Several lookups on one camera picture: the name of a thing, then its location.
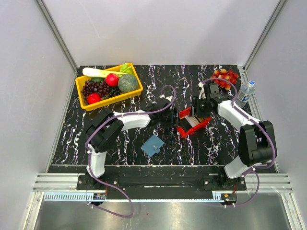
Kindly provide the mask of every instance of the yellow basket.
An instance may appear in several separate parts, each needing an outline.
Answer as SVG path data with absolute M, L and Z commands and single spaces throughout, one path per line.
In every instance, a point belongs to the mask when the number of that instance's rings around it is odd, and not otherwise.
M 143 86 L 141 84 L 141 81 L 140 81 L 137 73 L 135 72 L 133 64 L 132 63 L 128 63 L 128 66 L 132 67 L 133 73 L 134 73 L 136 79 L 138 80 L 138 83 L 139 83 L 138 89 L 135 90 L 135 91 L 128 92 L 128 93 L 123 93 L 123 94 L 118 95 L 116 97 L 112 97 L 112 98 L 109 98 L 109 99 L 101 100 L 101 101 L 96 102 L 94 104 L 86 105 L 84 103 L 83 95 L 81 93 L 82 87 L 85 85 L 85 82 L 87 80 L 90 80 L 91 77 L 81 76 L 81 77 L 76 78 L 76 85 L 77 85 L 77 90 L 78 90 L 78 95 L 79 95 L 79 100 L 80 100 L 81 108 L 85 109 L 86 111 L 92 111 L 94 109 L 98 109 L 98 108 L 101 108 L 103 106 L 106 106 L 106 105 L 109 105 L 109 104 L 113 104 L 113 103 L 116 103 L 116 102 L 120 102 L 122 100 L 125 100 L 125 99 L 128 99 L 128 98 L 140 95 L 141 92 L 143 91 Z M 119 72 L 120 71 L 120 67 L 121 67 L 121 65 L 120 66 L 115 66 L 115 67 L 112 67 L 112 68 L 109 68 L 109 69 L 106 69 L 106 70 Z

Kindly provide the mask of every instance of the gray wall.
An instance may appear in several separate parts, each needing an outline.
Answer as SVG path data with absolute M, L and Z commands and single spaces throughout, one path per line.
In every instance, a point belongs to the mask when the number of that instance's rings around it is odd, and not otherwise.
M 0 3 L 0 225 L 17 230 L 44 172 L 73 72 L 33 0 Z
M 277 2 L 45 0 L 78 65 L 243 65 Z
M 277 163 L 307 223 L 307 1 L 290 0 L 248 69 L 264 119 L 274 124 Z

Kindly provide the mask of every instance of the bunch of dark grapes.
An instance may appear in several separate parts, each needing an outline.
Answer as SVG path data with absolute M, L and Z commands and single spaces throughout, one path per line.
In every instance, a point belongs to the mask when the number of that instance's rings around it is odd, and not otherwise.
M 119 87 L 118 86 L 111 87 L 110 94 L 108 96 L 105 96 L 104 99 L 108 99 L 108 98 L 115 97 L 115 96 L 118 96 L 118 95 L 120 95 Z
M 111 92 L 111 88 L 110 86 L 107 85 L 105 81 L 101 81 L 100 83 L 98 83 L 96 81 L 87 80 L 81 90 L 86 105 L 88 105 L 87 102 L 88 95 L 94 92 L 99 94 L 99 96 L 103 98 L 105 95 Z

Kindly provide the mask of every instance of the robotic arm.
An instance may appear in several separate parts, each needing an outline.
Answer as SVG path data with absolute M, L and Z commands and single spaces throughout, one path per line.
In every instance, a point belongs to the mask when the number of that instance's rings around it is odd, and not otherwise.
M 139 114 L 164 108 L 170 103 L 170 101 L 171 97 L 162 98 L 158 103 L 150 105 L 146 111 L 139 110 L 133 112 L 133 115 L 126 115 L 127 113 L 113 113 L 109 109 L 103 110 L 98 117 L 93 120 L 92 124 L 85 128 L 87 138 L 89 138 L 107 119 L 117 115 L 118 117 L 104 126 L 92 138 L 89 144 L 91 149 L 89 153 L 92 154 L 90 165 L 94 176 L 100 177 L 104 174 L 106 153 L 108 149 L 113 147 L 113 144 L 116 142 L 121 131 L 137 127 L 144 128 L 157 122 L 164 122 L 165 125 L 177 124 L 177 110 L 173 106 L 156 114 Z M 250 119 L 253 119 L 260 124 L 269 135 L 276 149 L 272 123 L 269 121 L 261 122 L 260 120 L 248 115 L 243 110 L 240 109 L 240 111 L 238 111 L 233 108 L 231 100 L 228 96 L 223 96 L 220 93 L 216 83 L 204 85 L 199 97 L 192 98 L 190 116 L 209 117 L 212 112 L 224 117 L 240 132 L 238 156 L 223 168 L 220 173 L 220 184 L 225 184 L 229 180 L 241 177 L 241 175 L 248 169 L 256 165 L 265 165 L 272 160 L 272 147 L 264 134 L 250 121 Z

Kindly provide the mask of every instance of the gray floor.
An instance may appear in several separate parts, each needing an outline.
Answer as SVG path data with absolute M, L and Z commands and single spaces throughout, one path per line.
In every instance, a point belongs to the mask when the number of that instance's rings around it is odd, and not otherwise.
M 248 195 L 240 194 L 243 202 Z M 86 203 L 44 201 L 36 230 L 288 230 L 278 194 L 258 194 L 244 206 L 224 209 L 205 203 L 135 203 L 132 219 L 115 217 Z M 126 202 L 103 207 L 129 214 Z

